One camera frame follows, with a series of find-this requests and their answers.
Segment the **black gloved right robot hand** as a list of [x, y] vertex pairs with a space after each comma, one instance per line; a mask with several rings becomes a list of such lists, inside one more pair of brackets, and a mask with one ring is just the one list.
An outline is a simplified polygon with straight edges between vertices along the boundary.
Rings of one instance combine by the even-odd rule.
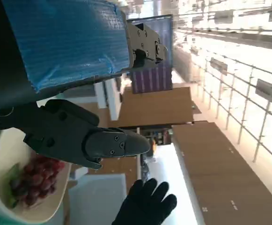
[[160, 225], [177, 206], [174, 194], [167, 195], [169, 183], [137, 180], [132, 185], [113, 225]]

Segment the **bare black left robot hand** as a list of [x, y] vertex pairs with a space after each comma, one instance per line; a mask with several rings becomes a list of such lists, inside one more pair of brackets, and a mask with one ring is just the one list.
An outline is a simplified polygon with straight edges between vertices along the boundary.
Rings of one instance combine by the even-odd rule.
[[56, 95], [155, 67], [159, 35], [106, 0], [0, 0], [0, 130], [16, 128], [36, 153], [99, 169], [102, 158], [146, 153], [134, 132]]

